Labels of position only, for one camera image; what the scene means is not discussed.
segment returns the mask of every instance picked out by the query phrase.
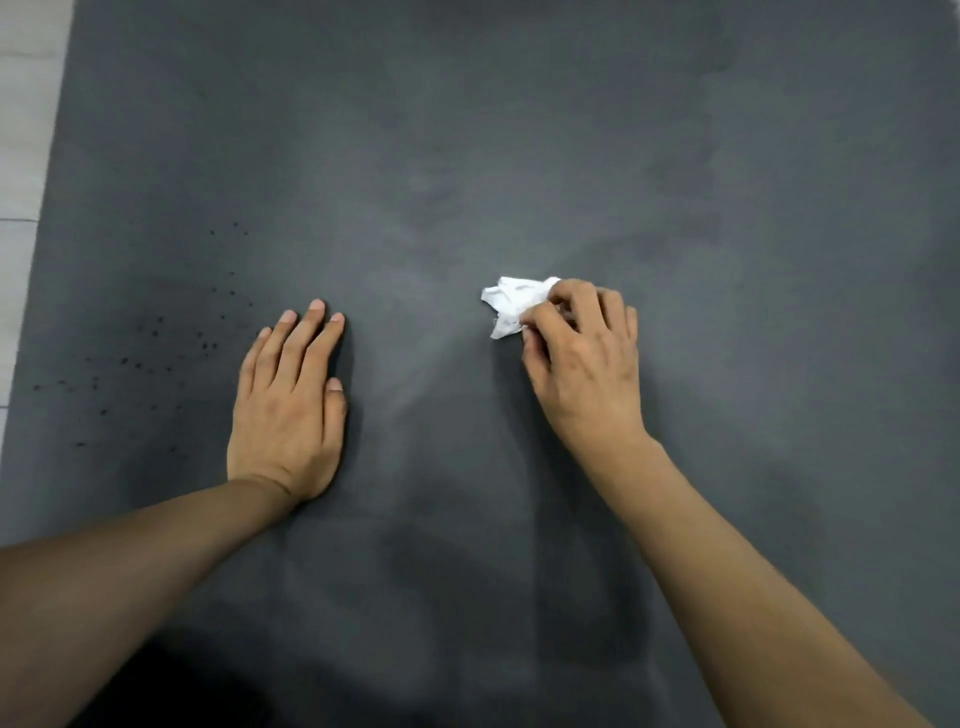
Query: white floor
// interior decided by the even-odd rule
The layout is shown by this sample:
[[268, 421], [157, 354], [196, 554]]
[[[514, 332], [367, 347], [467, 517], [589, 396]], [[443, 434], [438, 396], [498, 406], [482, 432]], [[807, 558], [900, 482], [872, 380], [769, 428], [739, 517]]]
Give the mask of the white floor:
[[72, 0], [0, 0], [0, 448]]

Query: gray mat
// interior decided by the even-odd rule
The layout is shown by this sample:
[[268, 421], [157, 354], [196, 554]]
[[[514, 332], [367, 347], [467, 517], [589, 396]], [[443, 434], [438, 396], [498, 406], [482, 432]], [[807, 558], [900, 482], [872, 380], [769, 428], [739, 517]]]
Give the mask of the gray mat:
[[217, 482], [287, 306], [347, 313], [352, 402], [331, 492], [88, 720], [719, 725], [487, 338], [503, 274], [623, 290], [693, 482], [956, 722], [958, 91], [933, 0], [81, 0], [0, 540]]

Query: white tissue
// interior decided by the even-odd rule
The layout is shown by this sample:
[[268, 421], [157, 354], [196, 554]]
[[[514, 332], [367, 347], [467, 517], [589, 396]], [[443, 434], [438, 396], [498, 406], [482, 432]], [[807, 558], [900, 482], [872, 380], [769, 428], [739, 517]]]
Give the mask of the white tissue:
[[511, 279], [506, 276], [496, 282], [492, 288], [484, 288], [480, 300], [489, 303], [496, 310], [496, 326], [491, 339], [502, 339], [512, 333], [519, 333], [520, 316], [528, 308], [546, 301], [550, 289], [560, 279], [547, 280]]

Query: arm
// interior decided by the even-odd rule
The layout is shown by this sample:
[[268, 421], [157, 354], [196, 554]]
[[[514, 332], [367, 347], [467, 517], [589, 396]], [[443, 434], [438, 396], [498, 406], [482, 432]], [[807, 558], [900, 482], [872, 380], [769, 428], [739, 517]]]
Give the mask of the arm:
[[523, 356], [547, 419], [629, 529], [727, 723], [927, 726], [647, 435], [636, 310], [565, 280], [523, 321], [535, 327]]
[[240, 372], [228, 482], [86, 531], [0, 549], [0, 725], [67, 723], [180, 600], [329, 485], [346, 400], [327, 381], [343, 316], [311, 304], [257, 337]]

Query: finger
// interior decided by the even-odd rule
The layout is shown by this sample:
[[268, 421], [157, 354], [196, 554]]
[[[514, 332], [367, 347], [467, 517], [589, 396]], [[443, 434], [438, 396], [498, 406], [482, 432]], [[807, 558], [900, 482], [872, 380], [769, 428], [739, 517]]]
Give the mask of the finger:
[[323, 322], [324, 302], [315, 299], [310, 303], [310, 307], [303, 314], [303, 318], [300, 319], [300, 323], [294, 328], [293, 333], [287, 337], [283, 344], [283, 350], [280, 352], [280, 363], [276, 368], [274, 386], [280, 386], [289, 392], [293, 392], [294, 387], [297, 386], [297, 378], [300, 376], [303, 355]]
[[619, 291], [610, 288], [597, 288], [600, 297], [600, 308], [603, 310], [607, 328], [621, 336], [627, 335], [627, 308], [623, 304], [623, 296]]
[[630, 334], [630, 340], [636, 343], [636, 339], [639, 334], [639, 324], [636, 321], [636, 309], [628, 305], [627, 306], [627, 333]]
[[284, 311], [280, 320], [276, 322], [274, 332], [270, 334], [270, 338], [267, 339], [267, 343], [263, 345], [260, 355], [256, 358], [256, 371], [253, 373], [254, 390], [266, 389], [273, 384], [280, 350], [283, 349], [283, 342], [287, 340], [296, 320], [296, 313]]
[[561, 280], [550, 289], [550, 302], [568, 305], [577, 322], [577, 329], [582, 333], [596, 333], [607, 328], [593, 283], [575, 279]]
[[337, 342], [340, 341], [345, 325], [344, 314], [333, 314], [324, 330], [306, 349], [306, 354], [303, 356], [303, 367], [300, 370], [300, 379], [297, 381], [297, 389], [304, 391], [310, 398], [319, 398], [324, 391], [330, 355], [333, 354]]
[[260, 355], [260, 350], [267, 343], [271, 329], [266, 327], [260, 330], [253, 341], [253, 346], [244, 357], [243, 364], [240, 365], [240, 379], [237, 382], [237, 401], [245, 400], [253, 391], [253, 372], [256, 370], [256, 358]]
[[550, 379], [550, 357], [547, 356], [546, 342], [540, 333], [532, 328], [525, 328], [523, 334], [523, 366], [530, 377], [534, 393], [539, 397], [546, 391]]
[[520, 316], [520, 322], [525, 326], [537, 328], [553, 356], [558, 354], [564, 343], [577, 335], [557, 310], [557, 306], [549, 301], [544, 301], [525, 311]]
[[344, 385], [336, 376], [326, 383], [324, 392], [324, 449], [340, 452], [344, 448], [344, 428], [347, 423], [347, 396]]

